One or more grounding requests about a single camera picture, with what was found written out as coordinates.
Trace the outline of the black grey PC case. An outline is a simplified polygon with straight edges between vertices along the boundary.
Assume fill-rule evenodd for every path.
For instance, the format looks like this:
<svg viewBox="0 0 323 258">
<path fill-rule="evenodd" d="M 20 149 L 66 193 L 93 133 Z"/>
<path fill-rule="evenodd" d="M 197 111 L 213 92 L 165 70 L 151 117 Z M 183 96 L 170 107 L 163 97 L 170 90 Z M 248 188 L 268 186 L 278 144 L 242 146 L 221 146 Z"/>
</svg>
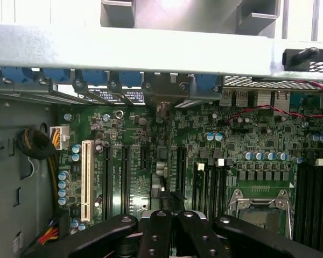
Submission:
<svg viewBox="0 0 323 258">
<path fill-rule="evenodd" d="M 177 74 L 188 97 L 174 106 L 191 109 L 225 101 L 243 108 L 275 105 L 287 110 L 285 95 L 317 96 L 323 110 L 323 73 L 285 71 L 286 49 L 323 49 L 323 43 L 266 37 L 127 29 L 0 24 L 0 258 L 22 258 L 70 232 L 66 209 L 53 210 L 47 162 L 16 147 L 16 135 L 31 127 L 51 135 L 65 106 L 151 108 L 144 82 L 148 73 Z M 156 209 L 137 220 L 136 234 L 122 239 L 105 258 L 138 258 L 150 215 L 173 215 L 168 258 L 197 258 L 183 250 L 177 216 L 197 210 Z"/>
</svg>

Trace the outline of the short black expansion slot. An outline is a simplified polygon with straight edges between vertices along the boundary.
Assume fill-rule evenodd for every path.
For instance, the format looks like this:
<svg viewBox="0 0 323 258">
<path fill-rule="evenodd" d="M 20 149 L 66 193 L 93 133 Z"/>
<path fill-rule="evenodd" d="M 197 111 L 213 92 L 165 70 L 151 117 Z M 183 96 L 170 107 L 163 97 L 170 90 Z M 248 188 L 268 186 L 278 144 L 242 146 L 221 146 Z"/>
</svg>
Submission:
<svg viewBox="0 0 323 258">
<path fill-rule="evenodd" d="M 150 170 L 150 148 L 149 146 L 141 147 L 141 170 Z"/>
</svg>

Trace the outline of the RAM slot black clips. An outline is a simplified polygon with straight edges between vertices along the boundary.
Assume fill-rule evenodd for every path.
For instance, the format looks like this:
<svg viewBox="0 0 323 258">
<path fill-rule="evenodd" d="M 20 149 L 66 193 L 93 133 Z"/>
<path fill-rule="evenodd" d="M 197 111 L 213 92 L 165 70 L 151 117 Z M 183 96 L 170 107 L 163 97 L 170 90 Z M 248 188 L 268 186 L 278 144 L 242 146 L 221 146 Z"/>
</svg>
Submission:
<svg viewBox="0 0 323 258">
<path fill-rule="evenodd" d="M 207 215 L 208 219 L 212 220 L 213 214 L 215 212 L 215 197 L 216 197 L 216 168 L 214 165 L 210 166 L 210 175 L 208 178 L 208 209 L 207 209 Z"/>
<path fill-rule="evenodd" d="M 294 217 L 294 239 L 299 243 L 306 242 L 306 225 L 311 206 L 312 168 L 307 163 L 298 165 L 296 209 Z"/>
<path fill-rule="evenodd" d="M 231 199 L 231 174 L 230 171 L 226 171 L 226 184 L 225 184 L 225 202 L 224 202 L 224 213 L 227 214 L 228 212 L 228 205 Z"/>
</svg>

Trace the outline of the grey parts rack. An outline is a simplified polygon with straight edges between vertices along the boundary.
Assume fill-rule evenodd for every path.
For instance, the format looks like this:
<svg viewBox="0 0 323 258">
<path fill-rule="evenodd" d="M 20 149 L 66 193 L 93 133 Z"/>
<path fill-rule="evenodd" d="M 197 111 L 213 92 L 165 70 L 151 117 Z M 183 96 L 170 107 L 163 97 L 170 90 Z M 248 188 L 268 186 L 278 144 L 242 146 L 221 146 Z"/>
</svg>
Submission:
<svg viewBox="0 0 323 258">
<path fill-rule="evenodd" d="M 272 38 L 283 0 L 101 0 L 101 26 Z"/>
</svg>

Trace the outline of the white expansion slot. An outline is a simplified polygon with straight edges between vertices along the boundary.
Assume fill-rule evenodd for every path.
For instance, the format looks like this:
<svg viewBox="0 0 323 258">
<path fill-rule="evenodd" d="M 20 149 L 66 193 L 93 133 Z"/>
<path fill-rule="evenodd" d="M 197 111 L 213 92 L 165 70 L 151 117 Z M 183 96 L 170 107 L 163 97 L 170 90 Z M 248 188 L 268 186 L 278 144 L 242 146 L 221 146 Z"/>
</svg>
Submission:
<svg viewBox="0 0 323 258">
<path fill-rule="evenodd" d="M 94 209 L 94 140 L 81 143 L 81 220 L 91 222 Z"/>
</svg>

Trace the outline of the CPU socket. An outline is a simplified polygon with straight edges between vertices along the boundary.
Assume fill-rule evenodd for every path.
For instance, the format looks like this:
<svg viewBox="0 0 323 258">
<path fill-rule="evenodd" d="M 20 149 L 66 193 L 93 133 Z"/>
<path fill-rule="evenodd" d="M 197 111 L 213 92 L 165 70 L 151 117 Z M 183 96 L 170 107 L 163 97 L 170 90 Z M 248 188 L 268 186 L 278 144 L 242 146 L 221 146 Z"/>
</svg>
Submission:
<svg viewBox="0 0 323 258">
<path fill-rule="evenodd" d="M 256 197 L 245 196 L 241 189 L 235 189 L 227 214 L 288 238 L 286 205 L 280 194 L 282 190 L 274 196 Z"/>
</svg>

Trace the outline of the thin metal locking lever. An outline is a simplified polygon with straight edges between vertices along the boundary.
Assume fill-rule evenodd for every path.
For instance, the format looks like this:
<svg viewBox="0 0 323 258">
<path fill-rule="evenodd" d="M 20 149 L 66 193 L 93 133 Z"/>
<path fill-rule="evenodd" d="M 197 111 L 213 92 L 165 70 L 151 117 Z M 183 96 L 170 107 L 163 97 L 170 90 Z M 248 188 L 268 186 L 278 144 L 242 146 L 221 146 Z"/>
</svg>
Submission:
<svg viewBox="0 0 323 258">
<path fill-rule="evenodd" d="M 289 196 L 286 190 L 282 190 L 280 192 L 282 199 L 285 201 L 286 205 L 286 217 L 287 217 L 287 230 L 288 230 L 288 238 L 293 239 L 292 235 L 292 225 L 291 225 L 291 202 L 289 200 Z"/>
</svg>

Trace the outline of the black case lock slider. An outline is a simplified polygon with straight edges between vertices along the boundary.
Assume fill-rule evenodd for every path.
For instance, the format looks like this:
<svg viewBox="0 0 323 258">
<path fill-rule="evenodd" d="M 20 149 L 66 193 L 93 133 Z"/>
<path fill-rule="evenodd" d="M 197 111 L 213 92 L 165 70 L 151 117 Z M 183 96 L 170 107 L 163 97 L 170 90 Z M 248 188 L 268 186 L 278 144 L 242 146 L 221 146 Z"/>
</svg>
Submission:
<svg viewBox="0 0 323 258">
<path fill-rule="evenodd" d="M 285 71 L 323 73 L 323 49 L 286 49 L 283 52 L 282 65 Z"/>
</svg>

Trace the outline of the green motherboard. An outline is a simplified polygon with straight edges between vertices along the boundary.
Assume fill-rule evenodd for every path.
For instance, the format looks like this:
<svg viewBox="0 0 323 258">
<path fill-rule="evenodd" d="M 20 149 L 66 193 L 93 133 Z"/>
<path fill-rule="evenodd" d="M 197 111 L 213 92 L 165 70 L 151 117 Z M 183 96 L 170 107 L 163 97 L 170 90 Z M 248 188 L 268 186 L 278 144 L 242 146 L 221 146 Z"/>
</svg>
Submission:
<svg viewBox="0 0 323 258">
<path fill-rule="evenodd" d="M 129 213 L 141 219 L 148 210 L 193 210 L 194 164 L 210 166 L 225 160 L 231 174 L 232 195 L 241 189 L 245 196 L 274 196 L 281 189 L 291 200 L 292 235 L 296 209 L 298 165 L 307 163 L 323 170 L 323 110 L 315 106 L 317 96 L 285 95 L 290 108 L 275 105 L 254 107 L 245 102 L 217 101 L 191 109 L 171 111 L 169 191 L 152 196 L 156 172 L 154 114 L 149 107 L 65 106 L 59 109 L 60 127 L 69 130 L 69 148 L 59 153 L 59 205 L 70 216 L 70 232 L 76 233 L 104 221 L 103 147 L 113 154 L 112 216 L 121 214 L 121 152 L 130 146 Z M 81 220 L 81 143 L 94 140 L 94 209 L 91 222 Z M 141 170 L 141 147 L 150 148 L 150 170 Z M 177 148 L 186 147 L 185 194 L 177 190 Z M 323 196 L 319 250 L 323 249 Z"/>
</svg>

